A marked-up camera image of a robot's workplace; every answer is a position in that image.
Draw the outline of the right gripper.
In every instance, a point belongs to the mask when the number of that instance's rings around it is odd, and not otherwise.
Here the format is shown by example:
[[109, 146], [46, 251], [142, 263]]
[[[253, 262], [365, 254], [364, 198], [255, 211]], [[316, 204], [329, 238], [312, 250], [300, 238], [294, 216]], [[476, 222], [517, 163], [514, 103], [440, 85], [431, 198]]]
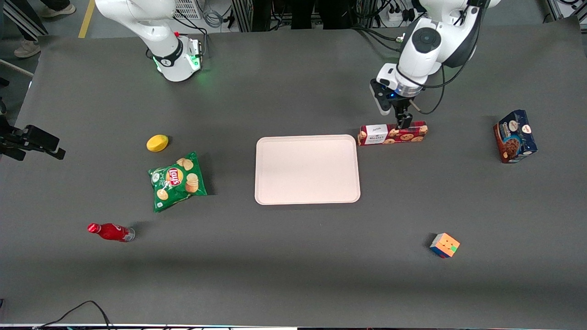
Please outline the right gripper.
[[66, 151], [59, 147], [60, 139], [33, 125], [27, 125], [23, 131], [12, 126], [4, 115], [0, 115], [0, 154], [23, 161], [27, 153], [36, 151], [46, 153], [62, 160]]

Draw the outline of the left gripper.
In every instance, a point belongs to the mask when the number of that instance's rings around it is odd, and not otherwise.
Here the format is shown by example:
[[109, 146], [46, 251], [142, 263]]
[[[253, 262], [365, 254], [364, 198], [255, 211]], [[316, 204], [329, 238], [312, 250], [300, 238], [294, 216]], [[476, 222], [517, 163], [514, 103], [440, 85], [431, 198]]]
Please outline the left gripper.
[[390, 84], [388, 88], [392, 90], [388, 98], [394, 102], [394, 110], [398, 114], [398, 129], [407, 129], [413, 120], [413, 115], [407, 112], [411, 105], [411, 98], [417, 96], [423, 87], [420, 85]]

